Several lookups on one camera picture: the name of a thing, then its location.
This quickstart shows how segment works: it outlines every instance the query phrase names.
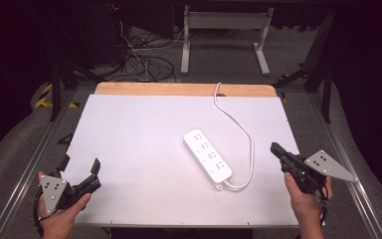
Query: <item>white board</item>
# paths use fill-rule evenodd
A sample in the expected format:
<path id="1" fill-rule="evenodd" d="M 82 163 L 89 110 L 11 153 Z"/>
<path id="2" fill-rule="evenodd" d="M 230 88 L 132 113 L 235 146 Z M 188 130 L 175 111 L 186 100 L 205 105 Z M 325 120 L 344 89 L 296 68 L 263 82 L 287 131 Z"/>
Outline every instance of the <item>white board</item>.
<path id="1" fill-rule="evenodd" d="M 250 164 L 244 132 L 212 97 L 91 95 L 63 178 L 79 184 L 101 162 L 102 187 L 77 223 L 95 226 L 261 227 L 297 225 L 273 141 L 298 153 L 279 98 L 218 98 L 255 142 L 254 174 L 242 191 L 218 191 L 183 144 L 199 128 L 243 184 Z"/>

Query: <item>power cord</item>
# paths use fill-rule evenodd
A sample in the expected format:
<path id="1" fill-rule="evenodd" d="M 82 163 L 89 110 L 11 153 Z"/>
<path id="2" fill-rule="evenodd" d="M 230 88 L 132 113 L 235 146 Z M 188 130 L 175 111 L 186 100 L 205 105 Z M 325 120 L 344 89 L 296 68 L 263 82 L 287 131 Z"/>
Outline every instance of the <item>power cord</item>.
<path id="1" fill-rule="evenodd" d="M 217 102 L 217 93 L 219 91 L 219 87 L 222 83 L 218 83 L 216 85 L 216 90 L 215 90 L 215 95 L 213 97 L 214 99 L 214 103 L 215 103 L 215 106 L 217 109 L 219 109 L 221 112 L 223 112 L 225 115 L 227 115 L 231 120 L 233 120 L 243 131 L 244 133 L 248 136 L 249 140 L 250 140 L 250 146 L 251 146 L 251 149 L 250 149 L 250 172 L 249 172 L 249 175 L 248 175 L 248 178 L 247 178 L 247 181 L 241 185 L 241 186 L 236 186 L 236 185 L 232 185 L 228 180 L 225 180 L 224 183 L 227 187 L 229 187 L 231 190 L 242 190 L 244 189 L 245 187 L 248 186 L 248 184 L 250 183 L 251 181 L 251 178 L 253 176 L 253 169 L 254 169 L 254 141 L 253 141 L 253 138 L 251 137 L 251 135 L 247 132 L 247 130 L 241 125 L 241 123 L 236 119 L 234 118 L 230 113 L 228 113 L 227 111 L 223 110 L 218 102 Z"/>

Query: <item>hand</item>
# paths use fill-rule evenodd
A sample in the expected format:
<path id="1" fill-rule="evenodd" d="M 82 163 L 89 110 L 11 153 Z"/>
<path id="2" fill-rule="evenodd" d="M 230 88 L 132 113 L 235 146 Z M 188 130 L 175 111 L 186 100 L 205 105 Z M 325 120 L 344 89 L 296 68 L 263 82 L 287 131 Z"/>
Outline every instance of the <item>hand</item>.
<path id="1" fill-rule="evenodd" d="M 299 224 L 301 238 L 324 238 L 319 223 L 322 206 L 313 194 L 302 193 L 290 173 L 285 172 L 285 184 L 290 195 L 290 205 Z M 330 177 L 326 178 L 328 199 L 333 195 Z"/>
<path id="2" fill-rule="evenodd" d="M 39 172 L 39 181 L 42 183 L 42 175 L 44 172 Z M 86 207 L 90 199 L 92 198 L 91 194 L 86 194 L 76 204 L 71 206 L 67 210 L 58 210 L 49 218 L 46 218 L 42 221 L 43 227 L 43 238 L 44 239 L 68 239 L 72 237 L 72 231 L 74 226 L 74 220 L 76 216 Z M 39 216 L 45 218 L 46 206 L 45 206 L 45 197 L 42 194 L 39 200 Z"/>

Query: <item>metal stand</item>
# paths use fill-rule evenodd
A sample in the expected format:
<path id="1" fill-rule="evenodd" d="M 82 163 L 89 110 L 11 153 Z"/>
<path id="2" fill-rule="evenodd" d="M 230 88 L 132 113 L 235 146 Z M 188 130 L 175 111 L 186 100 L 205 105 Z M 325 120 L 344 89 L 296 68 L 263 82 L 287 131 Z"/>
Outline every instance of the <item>metal stand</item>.
<path id="1" fill-rule="evenodd" d="M 184 12 L 184 46 L 182 49 L 181 74 L 187 75 L 191 43 L 189 41 L 190 28 L 200 29 L 263 29 L 260 42 L 254 43 L 257 59 L 263 75 L 268 76 L 270 70 L 263 53 L 263 46 L 268 35 L 274 8 L 268 13 L 219 13 L 219 12 L 189 12 L 185 6 Z"/>

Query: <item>white power strip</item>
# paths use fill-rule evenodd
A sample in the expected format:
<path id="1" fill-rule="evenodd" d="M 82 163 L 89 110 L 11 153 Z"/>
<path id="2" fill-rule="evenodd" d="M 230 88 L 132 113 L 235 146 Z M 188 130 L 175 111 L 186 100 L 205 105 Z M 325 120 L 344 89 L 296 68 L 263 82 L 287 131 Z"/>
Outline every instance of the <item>white power strip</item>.
<path id="1" fill-rule="evenodd" d="M 186 133 L 184 143 L 212 184 L 222 190 L 222 184 L 232 176 L 232 170 L 203 132 L 194 129 Z"/>

